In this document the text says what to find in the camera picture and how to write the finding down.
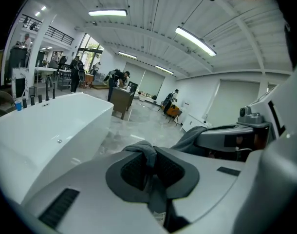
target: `railing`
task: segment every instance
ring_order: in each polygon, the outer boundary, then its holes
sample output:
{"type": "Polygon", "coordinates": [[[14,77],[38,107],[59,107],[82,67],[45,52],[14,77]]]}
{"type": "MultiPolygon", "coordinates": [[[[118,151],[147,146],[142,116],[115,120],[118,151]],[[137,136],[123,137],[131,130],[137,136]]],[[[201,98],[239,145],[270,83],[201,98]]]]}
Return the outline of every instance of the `railing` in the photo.
{"type": "MultiPolygon", "coordinates": [[[[27,15],[22,15],[21,18],[19,19],[19,22],[23,22],[23,27],[24,28],[27,28],[27,29],[30,29],[30,30],[33,30],[33,31],[38,31],[42,22],[35,19],[35,18],[32,18],[32,17],[29,17],[27,15]]],[[[49,26],[46,33],[45,33],[46,36],[49,36],[51,38],[54,38],[54,39],[57,39],[61,42],[64,42],[68,45],[71,45],[74,38],[64,34],[63,32],[55,29],[54,27],[51,27],[49,26]]]]}

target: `fluorescent light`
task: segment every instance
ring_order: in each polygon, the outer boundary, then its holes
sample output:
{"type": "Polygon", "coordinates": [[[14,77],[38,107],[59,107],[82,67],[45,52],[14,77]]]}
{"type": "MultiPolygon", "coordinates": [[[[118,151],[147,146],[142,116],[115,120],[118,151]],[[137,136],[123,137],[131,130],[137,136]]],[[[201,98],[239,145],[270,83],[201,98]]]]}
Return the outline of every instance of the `fluorescent light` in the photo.
{"type": "Polygon", "coordinates": [[[118,51],[118,53],[119,53],[119,54],[121,54],[121,55],[123,55],[123,56],[127,56],[127,57],[130,57],[130,58],[137,59],[137,57],[135,57],[135,56],[128,55],[128,54],[126,54],[126,53],[123,53],[123,52],[120,52],[120,51],[118,51]]]}
{"type": "Polygon", "coordinates": [[[186,39],[190,40],[191,42],[193,42],[194,44],[196,44],[197,46],[199,46],[201,49],[203,49],[204,51],[206,51],[210,56],[214,57],[217,54],[207,44],[203,43],[196,36],[192,35],[188,31],[186,31],[185,29],[183,29],[181,27],[178,27],[176,29],[176,33],[178,33],[179,35],[185,37],[186,39]]]}
{"type": "Polygon", "coordinates": [[[95,16],[121,16],[125,17],[127,16],[127,11],[126,10],[94,10],[94,11],[89,11],[88,14],[92,17],[95,16]]]}
{"type": "Polygon", "coordinates": [[[156,67],[156,68],[159,68],[159,69],[161,69],[161,70],[163,70],[163,71],[165,71],[165,72],[167,72],[167,73],[169,73],[169,74],[171,74],[171,75],[173,75],[173,72],[167,70],[166,68],[162,68],[162,67],[160,67],[160,66],[158,66],[158,65],[155,65],[155,67],[156,67]]]}

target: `polished concrete floor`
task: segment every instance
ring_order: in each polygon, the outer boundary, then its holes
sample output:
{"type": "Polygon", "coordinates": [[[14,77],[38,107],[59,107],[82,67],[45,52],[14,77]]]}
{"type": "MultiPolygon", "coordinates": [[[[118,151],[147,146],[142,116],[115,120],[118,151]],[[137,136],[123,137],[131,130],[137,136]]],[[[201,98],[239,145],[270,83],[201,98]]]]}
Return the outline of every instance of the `polished concrete floor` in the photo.
{"type": "MultiPolygon", "coordinates": [[[[107,100],[108,90],[96,90],[93,88],[78,88],[77,92],[107,100]]],[[[42,98],[45,99],[45,90],[39,90],[42,98]]],[[[69,90],[56,90],[56,96],[69,94],[69,90]]],[[[112,154],[123,150],[124,147],[147,140],[153,146],[171,147],[183,136],[180,131],[181,125],[169,122],[169,118],[163,116],[163,112],[158,111],[159,107],[149,102],[142,102],[134,99],[128,112],[121,120],[121,113],[113,112],[109,134],[96,151],[96,156],[102,154],[112,154]]]]}

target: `faucet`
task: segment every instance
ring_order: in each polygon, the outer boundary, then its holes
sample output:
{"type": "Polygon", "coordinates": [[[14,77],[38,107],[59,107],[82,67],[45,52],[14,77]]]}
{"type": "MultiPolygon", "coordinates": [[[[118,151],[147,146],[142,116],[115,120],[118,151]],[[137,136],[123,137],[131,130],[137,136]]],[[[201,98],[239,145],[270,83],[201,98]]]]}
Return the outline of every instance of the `faucet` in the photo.
{"type": "Polygon", "coordinates": [[[48,82],[50,83],[50,87],[52,88],[52,81],[51,77],[47,76],[46,77],[46,100],[49,100],[49,95],[48,95],[48,82]]]}

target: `white bathtub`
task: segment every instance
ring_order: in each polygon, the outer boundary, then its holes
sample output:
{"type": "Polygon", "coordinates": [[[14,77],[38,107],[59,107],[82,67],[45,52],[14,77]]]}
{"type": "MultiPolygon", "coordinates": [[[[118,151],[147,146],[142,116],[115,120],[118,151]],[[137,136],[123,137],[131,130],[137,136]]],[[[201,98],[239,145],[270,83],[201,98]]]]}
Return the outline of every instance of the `white bathtub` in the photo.
{"type": "Polygon", "coordinates": [[[21,204],[90,160],[108,134],[113,104],[83,93],[0,117],[0,187],[21,204]]]}

